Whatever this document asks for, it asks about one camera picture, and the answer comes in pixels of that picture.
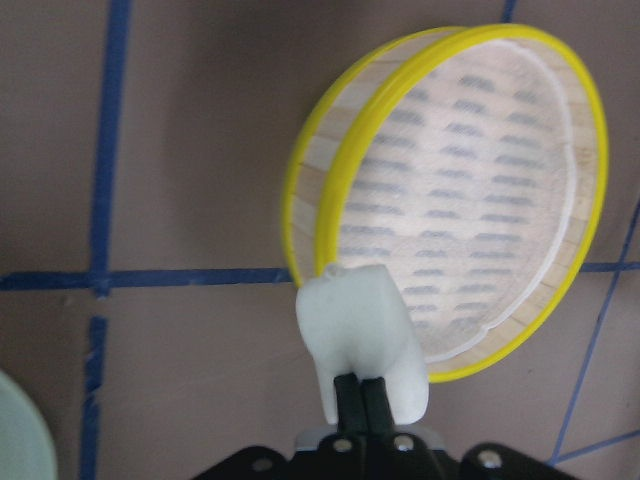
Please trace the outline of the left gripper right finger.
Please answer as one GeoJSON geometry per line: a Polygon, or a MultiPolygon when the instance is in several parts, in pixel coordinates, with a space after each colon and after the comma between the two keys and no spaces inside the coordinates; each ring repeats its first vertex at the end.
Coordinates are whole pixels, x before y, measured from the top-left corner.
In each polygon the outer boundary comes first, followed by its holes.
{"type": "Polygon", "coordinates": [[[360,386],[365,409],[367,431],[372,436],[384,436],[394,430],[395,423],[382,377],[363,380],[360,386]]]}

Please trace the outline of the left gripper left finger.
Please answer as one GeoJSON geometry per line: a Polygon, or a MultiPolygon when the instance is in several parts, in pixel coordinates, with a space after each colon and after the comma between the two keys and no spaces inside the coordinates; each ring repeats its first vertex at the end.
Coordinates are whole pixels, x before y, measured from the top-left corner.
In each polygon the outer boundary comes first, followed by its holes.
{"type": "Polygon", "coordinates": [[[367,432],[367,415],[358,377],[344,374],[334,378],[337,425],[341,434],[362,436],[367,432]]]}

